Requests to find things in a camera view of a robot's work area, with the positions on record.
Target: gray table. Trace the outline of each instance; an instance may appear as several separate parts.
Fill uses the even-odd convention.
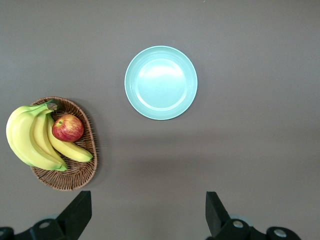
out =
[[[261,232],[317,239],[319,12],[312,0],[1,0],[0,226],[21,232],[80,192],[42,184],[5,136],[15,108],[57,96],[87,110],[100,149],[81,240],[204,240],[206,191]],[[198,76],[190,108],[167,121],[124,90],[132,58],[156,45]]]

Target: banana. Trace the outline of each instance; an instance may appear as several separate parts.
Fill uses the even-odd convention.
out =
[[[47,102],[18,114],[7,125],[7,139],[13,152],[23,162],[45,170],[65,171],[63,164],[45,153],[33,136],[37,115],[44,110],[53,112],[56,107],[55,103]]]
[[[47,109],[42,111],[39,115],[35,117],[35,123],[33,128],[33,138],[35,143],[47,154],[54,157],[62,166],[67,169],[67,164],[52,147],[48,138],[48,118],[47,114],[50,114],[52,110]]]
[[[92,154],[89,151],[76,145],[74,142],[66,142],[57,139],[52,134],[52,127],[55,121],[50,114],[47,114],[46,117],[48,120],[47,134],[49,141],[54,149],[56,149],[58,152],[65,155],[66,157],[78,162],[89,162],[93,158]]]
[[[6,123],[6,128],[5,128],[5,133],[6,133],[6,137],[7,137],[7,141],[9,143],[10,148],[13,148],[13,139],[12,139],[12,134],[11,134],[11,127],[12,127],[12,122],[17,118],[17,116],[19,116],[20,114],[27,112],[27,111],[31,111],[37,108],[40,108],[42,106],[41,105],[24,105],[24,106],[20,106],[18,107],[16,110],[14,110],[11,115],[8,118],[8,121]],[[19,155],[18,152],[15,152],[15,154],[18,156],[19,159],[24,159],[22,156]],[[29,165],[29,166],[33,166],[30,162],[24,161],[22,160],[25,164]]]

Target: screw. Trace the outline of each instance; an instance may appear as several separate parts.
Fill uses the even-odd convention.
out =
[[[285,238],[287,237],[287,234],[285,233],[285,231],[281,230],[281,229],[276,229],[273,231],[275,235],[277,235],[280,238]]]
[[[233,222],[233,226],[235,226],[238,229],[242,229],[244,227],[244,224],[238,220]]]

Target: brown woven basket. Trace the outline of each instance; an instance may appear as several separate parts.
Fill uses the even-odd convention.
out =
[[[61,155],[62,159],[68,166],[66,171],[44,170],[34,166],[31,167],[31,170],[43,184],[55,190],[73,191],[88,184],[97,170],[98,155],[95,137],[87,115],[73,101],[62,97],[50,96],[34,101],[31,105],[43,104],[49,100],[58,100],[62,106],[61,109],[51,113],[54,120],[57,120],[65,114],[72,114],[82,121],[84,133],[82,137],[75,142],[75,144],[89,151],[93,155],[93,158],[89,162],[78,162]]]

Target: red apple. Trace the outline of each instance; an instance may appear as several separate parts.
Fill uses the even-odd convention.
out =
[[[61,141],[75,142],[84,134],[84,125],[76,116],[66,114],[54,122],[52,134]]]

